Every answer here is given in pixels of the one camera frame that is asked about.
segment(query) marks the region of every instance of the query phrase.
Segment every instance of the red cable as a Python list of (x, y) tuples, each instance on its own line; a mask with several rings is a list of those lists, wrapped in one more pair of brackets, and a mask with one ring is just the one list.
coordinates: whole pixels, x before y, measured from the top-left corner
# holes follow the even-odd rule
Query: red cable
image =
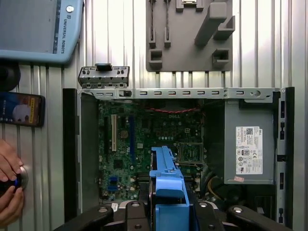
[(149, 108), (150, 110), (152, 111), (155, 111), (155, 112), (162, 112), (162, 113), (184, 113), (184, 112), (191, 112), (191, 111), (194, 111), (196, 110), (197, 108), (191, 108), (191, 109), (187, 109), (187, 110), (182, 110), (182, 111), (165, 111), (165, 110), (160, 110), (160, 109), (156, 109), (156, 108)]

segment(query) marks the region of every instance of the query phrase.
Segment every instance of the corrugated metal wall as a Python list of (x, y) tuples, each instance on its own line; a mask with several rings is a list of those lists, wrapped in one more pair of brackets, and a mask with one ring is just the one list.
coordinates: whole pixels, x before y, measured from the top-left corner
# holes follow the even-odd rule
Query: corrugated metal wall
[(23, 217), (8, 231), (48, 231), (64, 221), (62, 88), (77, 88), (81, 66), (131, 66), (133, 88), (296, 87), (294, 230), (307, 230), (305, 123), (307, 5), (305, 0), (233, 0), (233, 72), (148, 73), (145, 69), (147, 0), (87, 0), (80, 43), (70, 65), (23, 64), (17, 92), (47, 99), (46, 126), (0, 125), (26, 165)]

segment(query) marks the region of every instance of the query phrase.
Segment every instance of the finger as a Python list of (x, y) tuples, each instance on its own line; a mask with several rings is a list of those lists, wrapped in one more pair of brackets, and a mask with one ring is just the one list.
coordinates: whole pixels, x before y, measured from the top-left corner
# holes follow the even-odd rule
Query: finger
[(20, 174), (20, 163), (21, 160), (18, 158), (16, 151), (13, 147), (11, 147), (4, 140), (0, 140), (0, 153), (4, 156), (4, 158), (9, 162), (12, 169), (16, 172), (16, 174)]
[(10, 164), (7, 162), (7, 160), (0, 155), (0, 169), (4, 172), (4, 174), (10, 179), (10, 180), (16, 180), (16, 175), (13, 172)]
[(15, 213), (10, 218), (8, 218), (4, 222), (4, 225), (9, 225), (9, 224), (12, 224), (15, 221), (17, 221), (19, 219), (19, 217), (21, 216), (21, 214), (22, 214), (23, 207), (24, 207), (24, 194), (22, 196), (22, 201), (20, 202), (18, 209), (15, 211)]
[(13, 197), (13, 193), (14, 193), (14, 186), (11, 186), (6, 192), (5, 194), (3, 194), (2, 197), (0, 197), (0, 212), (3, 211), (6, 206), (8, 206), (8, 204), (10, 203), (12, 197)]
[(20, 203), (22, 203), (23, 199), (24, 199), (23, 189), (18, 188), (9, 205), (0, 213), (0, 223), (6, 222), (7, 219), (11, 218), (15, 214), (15, 212), (19, 208)]
[(4, 174), (4, 172), (0, 169), (0, 181), (2, 182), (7, 182), (9, 179), (8, 177)]

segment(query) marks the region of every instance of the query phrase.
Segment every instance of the motherboard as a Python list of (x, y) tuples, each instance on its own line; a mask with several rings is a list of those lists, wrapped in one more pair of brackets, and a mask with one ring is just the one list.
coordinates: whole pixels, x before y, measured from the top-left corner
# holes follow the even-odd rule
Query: motherboard
[(151, 148), (168, 146), (185, 180), (200, 191), (204, 114), (198, 108), (167, 111), (133, 102), (99, 104), (101, 199), (135, 200), (149, 182)]

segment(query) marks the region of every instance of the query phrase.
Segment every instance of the barcode sticker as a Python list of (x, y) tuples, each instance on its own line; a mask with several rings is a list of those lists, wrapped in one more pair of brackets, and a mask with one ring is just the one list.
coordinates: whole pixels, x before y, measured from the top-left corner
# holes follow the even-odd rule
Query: barcode sticker
[(116, 203), (112, 203), (112, 204), (111, 204), (111, 208), (114, 210), (114, 212), (117, 211), (117, 208), (118, 208), (118, 207), (119, 207), (119, 205), (116, 204)]
[(236, 174), (263, 174), (263, 130), (236, 127)]

